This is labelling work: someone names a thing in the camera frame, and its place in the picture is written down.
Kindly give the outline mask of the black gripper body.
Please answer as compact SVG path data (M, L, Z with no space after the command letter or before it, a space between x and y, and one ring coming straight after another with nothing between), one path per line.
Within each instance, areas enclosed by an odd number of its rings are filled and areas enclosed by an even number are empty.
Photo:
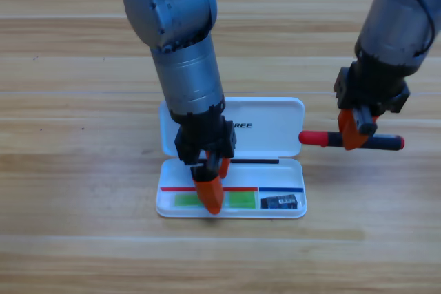
M349 111L359 134L373 135L377 125L373 119L386 111L398 113L410 91L405 77L410 68L379 61L354 61L340 68L334 83L338 108Z
M214 179L222 159L234 157L237 139L233 122L223 116L225 105L221 101L200 114L172 114L180 125L174 140L178 157L191 167L194 181Z

